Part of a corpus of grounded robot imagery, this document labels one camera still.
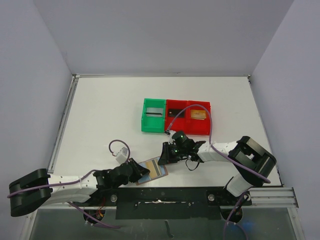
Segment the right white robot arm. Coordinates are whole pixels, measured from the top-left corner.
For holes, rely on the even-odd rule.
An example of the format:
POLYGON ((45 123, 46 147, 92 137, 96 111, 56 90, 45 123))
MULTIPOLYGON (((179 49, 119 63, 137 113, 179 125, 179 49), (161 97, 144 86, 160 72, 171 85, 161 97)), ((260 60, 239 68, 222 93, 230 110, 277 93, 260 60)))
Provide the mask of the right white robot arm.
POLYGON ((268 176, 275 167, 276 158, 249 136, 238 141, 212 143, 194 141, 183 131, 170 134, 169 141, 162 143, 159 166, 175 164, 182 160, 207 163, 230 162, 238 174, 226 184, 226 191, 239 197, 252 187, 262 187, 271 181, 268 176))

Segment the silver credit card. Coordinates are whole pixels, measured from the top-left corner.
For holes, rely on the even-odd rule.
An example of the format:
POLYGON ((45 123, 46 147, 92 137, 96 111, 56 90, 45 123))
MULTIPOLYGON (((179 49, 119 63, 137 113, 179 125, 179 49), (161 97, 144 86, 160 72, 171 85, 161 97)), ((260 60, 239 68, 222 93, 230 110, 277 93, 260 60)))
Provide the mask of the silver credit card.
POLYGON ((161 107, 147 107, 145 115, 147 117, 162 118, 164 114, 164 109, 161 107))

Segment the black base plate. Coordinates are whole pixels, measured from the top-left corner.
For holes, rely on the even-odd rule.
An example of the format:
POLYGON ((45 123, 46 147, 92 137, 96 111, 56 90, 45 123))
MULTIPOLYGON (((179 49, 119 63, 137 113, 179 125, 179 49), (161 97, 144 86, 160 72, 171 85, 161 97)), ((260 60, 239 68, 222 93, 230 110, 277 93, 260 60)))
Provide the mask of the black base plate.
POLYGON ((250 193, 233 196, 224 187, 120 187, 95 193, 79 207, 114 207, 117 220, 219 220, 232 208, 252 205, 250 193))

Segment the aluminium frame rail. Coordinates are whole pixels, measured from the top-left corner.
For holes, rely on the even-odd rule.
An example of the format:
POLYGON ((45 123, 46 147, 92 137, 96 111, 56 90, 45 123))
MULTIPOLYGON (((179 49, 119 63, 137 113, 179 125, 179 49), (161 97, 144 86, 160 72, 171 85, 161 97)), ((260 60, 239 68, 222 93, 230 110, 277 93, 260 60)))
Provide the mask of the aluminium frame rail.
POLYGON ((257 208, 298 208, 299 204, 293 187, 261 187, 249 191, 252 207, 257 208))

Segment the gold credit card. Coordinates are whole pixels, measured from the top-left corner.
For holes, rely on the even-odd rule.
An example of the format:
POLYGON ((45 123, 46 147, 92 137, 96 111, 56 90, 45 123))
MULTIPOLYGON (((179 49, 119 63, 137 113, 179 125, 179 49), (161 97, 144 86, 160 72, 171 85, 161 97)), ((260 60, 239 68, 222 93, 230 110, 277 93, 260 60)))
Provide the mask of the gold credit card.
POLYGON ((149 170, 149 177, 150 179, 156 179, 162 176, 162 171, 158 167, 155 160, 149 160, 145 163, 146 168, 149 170))
POLYGON ((190 118, 197 120, 205 120, 207 118, 207 113, 205 110, 191 109, 190 118))

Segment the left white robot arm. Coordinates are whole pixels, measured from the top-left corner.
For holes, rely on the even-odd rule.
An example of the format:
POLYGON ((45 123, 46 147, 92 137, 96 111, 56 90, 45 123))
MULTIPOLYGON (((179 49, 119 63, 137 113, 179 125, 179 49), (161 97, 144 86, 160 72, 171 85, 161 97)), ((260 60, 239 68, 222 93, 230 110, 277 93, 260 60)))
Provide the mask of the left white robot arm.
POLYGON ((149 173, 133 158, 113 169, 93 169, 83 176, 54 175, 40 168, 9 184, 10 215, 21 217, 44 205, 67 202, 98 206, 110 192, 149 173))

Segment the green plastic bin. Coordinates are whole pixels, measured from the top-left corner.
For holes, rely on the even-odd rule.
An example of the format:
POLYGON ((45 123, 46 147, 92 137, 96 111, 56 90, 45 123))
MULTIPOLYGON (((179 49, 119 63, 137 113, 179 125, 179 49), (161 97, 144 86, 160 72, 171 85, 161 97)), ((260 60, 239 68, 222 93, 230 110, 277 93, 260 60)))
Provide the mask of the green plastic bin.
POLYGON ((141 115, 141 131, 145 133, 164 133, 166 100, 145 98, 141 115))

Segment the dark grey credit card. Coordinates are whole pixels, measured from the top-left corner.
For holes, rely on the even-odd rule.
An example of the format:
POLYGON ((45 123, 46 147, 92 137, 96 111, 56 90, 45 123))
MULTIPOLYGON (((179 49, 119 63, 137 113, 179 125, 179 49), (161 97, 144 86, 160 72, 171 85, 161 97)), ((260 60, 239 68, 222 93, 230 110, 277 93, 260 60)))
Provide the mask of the dark grey credit card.
POLYGON ((167 117, 175 118, 176 116, 178 116, 178 118, 184 118, 185 112, 183 111, 183 109, 169 108, 167 112, 167 117))

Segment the middle red plastic bin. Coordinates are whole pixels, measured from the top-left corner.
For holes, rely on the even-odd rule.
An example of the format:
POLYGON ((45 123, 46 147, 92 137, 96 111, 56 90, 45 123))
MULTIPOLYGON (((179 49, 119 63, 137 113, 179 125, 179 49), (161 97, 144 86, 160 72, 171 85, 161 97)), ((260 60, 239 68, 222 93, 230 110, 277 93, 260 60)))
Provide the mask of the middle red plastic bin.
MULTIPOLYGON (((167 117, 168 109, 185 109, 188 105, 186 100, 175 100, 175 99, 167 99, 165 106, 165 120, 164 120, 164 130, 166 131, 169 125, 174 120, 174 117, 167 117)), ((186 110, 184 111, 185 117, 179 118, 177 117, 174 123, 172 124, 170 130, 173 131, 185 131, 187 124, 186 110)))

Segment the brown leather card holder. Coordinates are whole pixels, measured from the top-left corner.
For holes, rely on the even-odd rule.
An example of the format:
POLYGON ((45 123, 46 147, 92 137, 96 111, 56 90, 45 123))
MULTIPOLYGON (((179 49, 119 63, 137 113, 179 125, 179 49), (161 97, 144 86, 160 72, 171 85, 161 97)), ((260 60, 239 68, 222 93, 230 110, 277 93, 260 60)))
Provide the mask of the brown leather card holder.
POLYGON ((158 165, 160 157, 154 157, 138 164, 149 170, 149 173, 144 175, 141 179, 139 179, 135 184, 137 186, 143 185, 145 183, 157 180, 159 178, 163 178, 168 175, 168 170, 165 165, 158 165))

